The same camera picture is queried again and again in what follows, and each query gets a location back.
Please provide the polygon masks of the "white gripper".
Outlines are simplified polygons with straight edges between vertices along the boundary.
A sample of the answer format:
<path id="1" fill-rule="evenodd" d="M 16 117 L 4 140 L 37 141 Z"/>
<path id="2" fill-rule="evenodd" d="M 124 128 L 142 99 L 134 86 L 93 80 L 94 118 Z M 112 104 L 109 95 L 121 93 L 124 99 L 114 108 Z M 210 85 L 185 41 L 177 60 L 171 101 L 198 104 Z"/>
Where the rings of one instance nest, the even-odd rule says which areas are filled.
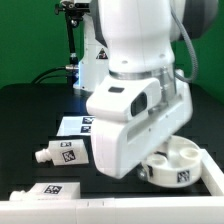
<path id="1" fill-rule="evenodd" d="M 91 127 L 97 169 L 120 179 L 186 124 L 192 116 L 189 86 L 178 81 L 177 93 L 162 102 L 156 78 L 118 80 L 107 76 L 86 102 L 95 119 Z M 138 178 L 147 181 L 143 167 Z"/>

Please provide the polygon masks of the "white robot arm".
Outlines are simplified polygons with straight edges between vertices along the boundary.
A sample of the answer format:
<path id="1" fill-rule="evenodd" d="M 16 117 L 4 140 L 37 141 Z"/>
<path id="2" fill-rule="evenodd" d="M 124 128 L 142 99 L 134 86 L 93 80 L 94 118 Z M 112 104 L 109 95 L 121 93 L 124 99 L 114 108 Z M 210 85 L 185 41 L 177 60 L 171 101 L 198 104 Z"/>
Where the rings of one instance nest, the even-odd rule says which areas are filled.
<path id="1" fill-rule="evenodd" d="M 190 44 L 211 26 L 219 0 L 92 0 L 108 73 L 86 102 L 94 117 L 96 168 L 120 179 L 192 116 L 189 83 L 175 72 L 171 43 Z"/>

